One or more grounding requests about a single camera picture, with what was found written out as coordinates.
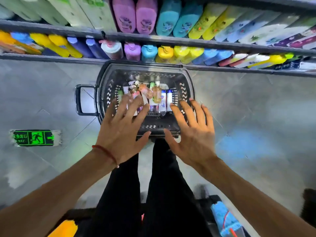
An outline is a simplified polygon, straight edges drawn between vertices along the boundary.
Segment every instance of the forearm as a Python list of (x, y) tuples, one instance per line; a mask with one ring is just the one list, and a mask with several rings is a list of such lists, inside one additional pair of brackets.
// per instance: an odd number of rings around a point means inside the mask
[(113, 168), (110, 158), (93, 149), (61, 175), (0, 211), (0, 236), (45, 236), (79, 197)]
[(212, 160), (197, 171), (221, 190), (262, 237), (316, 236), (316, 229), (232, 171)]

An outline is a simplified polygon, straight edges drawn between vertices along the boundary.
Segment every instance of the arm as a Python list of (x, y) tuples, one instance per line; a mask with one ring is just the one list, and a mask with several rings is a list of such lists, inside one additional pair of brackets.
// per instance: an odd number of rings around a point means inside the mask
[[(122, 98), (114, 114), (112, 102), (105, 114), (97, 139), (97, 145), (106, 148), (118, 164), (138, 153), (148, 141), (150, 132), (136, 141), (136, 135), (143, 122), (149, 105), (133, 119), (142, 101), (137, 97), (126, 112), (129, 101)], [(74, 207), (79, 197), (96, 181), (116, 167), (114, 160), (102, 150), (94, 148), (71, 168), (17, 203), (0, 211), (0, 236), (43, 237), (56, 222)]]
[(184, 163), (221, 190), (260, 236), (316, 236), (314, 227), (245, 181), (216, 156), (213, 118), (207, 107), (191, 99), (195, 118), (192, 108), (185, 101), (180, 103), (189, 125), (178, 107), (172, 105), (171, 109), (181, 128), (181, 142), (176, 143), (171, 133), (164, 131), (171, 150)]

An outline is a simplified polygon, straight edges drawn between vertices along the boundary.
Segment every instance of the black pants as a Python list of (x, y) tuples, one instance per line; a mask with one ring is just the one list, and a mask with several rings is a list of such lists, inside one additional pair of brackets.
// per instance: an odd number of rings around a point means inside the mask
[(143, 222), (138, 154), (111, 173), (86, 237), (212, 236), (176, 156), (157, 139)]

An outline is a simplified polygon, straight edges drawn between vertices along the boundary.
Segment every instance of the running man symbol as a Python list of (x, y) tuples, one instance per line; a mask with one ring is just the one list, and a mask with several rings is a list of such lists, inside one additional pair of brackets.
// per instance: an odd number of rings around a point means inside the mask
[(42, 132), (32, 132), (31, 145), (44, 144)]

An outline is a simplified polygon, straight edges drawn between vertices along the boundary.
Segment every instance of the finger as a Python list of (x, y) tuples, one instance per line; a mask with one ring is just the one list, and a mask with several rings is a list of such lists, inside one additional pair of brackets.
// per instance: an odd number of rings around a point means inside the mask
[(204, 104), (201, 105), (201, 108), (202, 108), (202, 110), (205, 114), (205, 117), (206, 117), (207, 127), (209, 128), (210, 131), (214, 132), (213, 117), (212, 117), (211, 112), (208, 110), (208, 108)]
[(118, 105), (118, 110), (116, 112), (116, 115), (113, 118), (113, 121), (118, 121), (118, 120), (121, 120), (123, 118), (125, 111), (126, 111), (127, 103), (129, 102), (130, 98), (131, 97), (128, 95), (122, 96), (121, 103)]
[(163, 131), (165, 133), (165, 140), (168, 143), (171, 151), (175, 155), (179, 156), (181, 153), (180, 145), (176, 142), (176, 140), (174, 139), (174, 137), (168, 129), (163, 129)]
[(197, 103), (196, 100), (194, 99), (191, 99), (190, 98), (190, 101), (191, 101), (191, 104), (195, 110), (195, 113), (196, 113), (196, 116), (197, 116), (197, 123), (200, 125), (200, 126), (203, 126), (205, 127), (206, 126), (206, 123), (205, 123), (205, 114), (200, 106), (199, 103)]
[(127, 113), (124, 117), (124, 119), (126, 120), (130, 120), (132, 121), (132, 118), (135, 114), (135, 112), (137, 111), (137, 108), (140, 106), (141, 102), (142, 102), (142, 97), (141, 95), (138, 95), (130, 104), (130, 106), (128, 107)]
[(134, 120), (134, 124), (138, 126), (138, 129), (140, 127), (140, 125), (142, 124), (142, 122), (144, 121), (145, 117), (147, 116), (149, 111), (149, 104), (146, 104), (143, 106), (143, 109), (141, 110), (141, 112), (138, 113), (137, 117)]
[(179, 110), (179, 108), (173, 103), (170, 104), (170, 108), (172, 109), (172, 112), (173, 112), (174, 116), (176, 117), (176, 120), (178, 122), (180, 129), (188, 127), (188, 125), (184, 119), (184, 116), (181, 113), (181, 111)]
[(136, 141), (136, 144), (135, 144), (136, 153), (139, 153), (142, 150), (142, 148), (146, 145), (150, 134), (151, 134), (151, 131), (147, 131), (145, 134), (143, 134), (143, 136), (138, 141)]
[(197, 123), (197, 120), (195, 119), (195, 115), (193, 113), (191, 106), (189, 106), (189, 104), (184, 100), (181, 100), (180, 104), (181, 104), (181, 106), (185, 112), (185, 115), (188, 119), (189, 126), (190, 127), (198, 127), (198, 123)]
[(108, 122), (113, 119), (113, 115), (115, 114), (115, 105), (116, 105), (116, 99), (113, 99), (111, 103), (109, 104), (108, 108), (106, 109), (106, 112), (104, 114), (104, 119)]

